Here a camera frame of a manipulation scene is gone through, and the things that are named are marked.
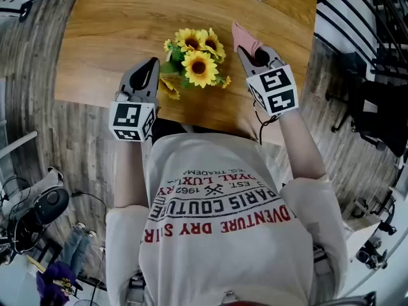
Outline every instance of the black and white marker cube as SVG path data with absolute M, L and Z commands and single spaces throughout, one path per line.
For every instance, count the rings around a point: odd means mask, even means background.
M 299 107 L 295 78 L 288 64 L 251 76 L 247 78 L 247 83 L 253 98 L 268 115 Z
M 109 129 L 117 140 L 144 142 L 156 117 L 154 103 L 111 102 Z

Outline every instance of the wooden floor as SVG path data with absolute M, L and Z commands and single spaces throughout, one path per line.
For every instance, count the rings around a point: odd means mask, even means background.
M 23 145 L 13 155 L 15 171 L 31 183 L 40 180 L 48 165 L 65 174 L 70 192 L 95 194 L 112 206 L 113 146 L 108 132 L 108 110 L 94 106 L 54 101 L 55 70 L 62 34 L 75 0 L 37 0 L 28 19 L 19 24 L 9 20 L 0 25 L 0 78 L 6 77 L 6 118 L 12 142 L 32 130 L 36 141 Z M 394 156 L 379 152 L 345 125 L 330 131 L 345 106 L 327 102 L 327 88 L 341 85 L 333 55 L 320 41 L 314 41 L 303 89 L 302 113 L 324 157 L 340 206 L 347 216 L 355 198 L 380 200 L 395 181 Z M 269 146 L 276 156 L 279 178 L 290 180 L 285 148 Z M 71 201 L 69 209 L 48 229 L 49 236 L 62 243 L 78 221 L 96 230 L 94 245 L 105 244 L 104 208 L 91 197 Z M 98 273 L 100 259 L 89 250 L 84 272 Z

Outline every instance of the metal railing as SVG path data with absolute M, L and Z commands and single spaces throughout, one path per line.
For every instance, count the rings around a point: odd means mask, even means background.
M 375 17 L 376 28 L 373 28 L 365 17 L 348 1 L 340 0 L 344 3 L 370 31 L 376 41 L 376 45 L 371 44 L 358 28 L 328 0 L 317 0 L 317 3 L 324 4 L 334 14 L 340 17 L 360 40 L 368 47 L 374 57 L 369 57 L 357 42 L 341 27 L 321 10 L 317 14 L 327 23 L 336 28 L 371 65 L 371 73 L 384 75 L 387 77 L 397 77 L 408 80 L 408 0 L 361 0 Z M 339 51 L 321 35 L 315 36 L 334 49 Z

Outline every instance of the wooden table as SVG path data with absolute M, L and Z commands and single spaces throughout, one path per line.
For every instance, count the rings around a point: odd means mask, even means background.
M 212 27 L 227 53 L 221 73 L 232 84 L 180 89 L 180 101 L 159 93 L 159 117 L 256 138 L 260 124 L 233 51 L 232 22 L 291 65 L 300 96 L 315 16 L 316 0 L 77 0 L 59 54 L 55 98 L 108 107 L 126 70 L 152 56 L 165 61 L 163 43 L 176 31 Z M 278 123 L 264 130 L 263 140 L 283 145 Z

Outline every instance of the white t-shirt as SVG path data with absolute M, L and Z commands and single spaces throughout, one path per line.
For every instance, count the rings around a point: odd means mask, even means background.
M 299 178 L 278 194 L 267 164 L 262 147 L 244 138 L 158 140 L 147 165 L 150 210 L 132 206 L 108 214 L 112 306 L 126 305 L 138 270 L 147 305 L 219 305 L 227 291 L 271 306 L 335 296 L 347 251 L 331 184 Z M 325 266 L 316 270 L 321 260 Z M 320 275 L 326 296 L 318 298 Z

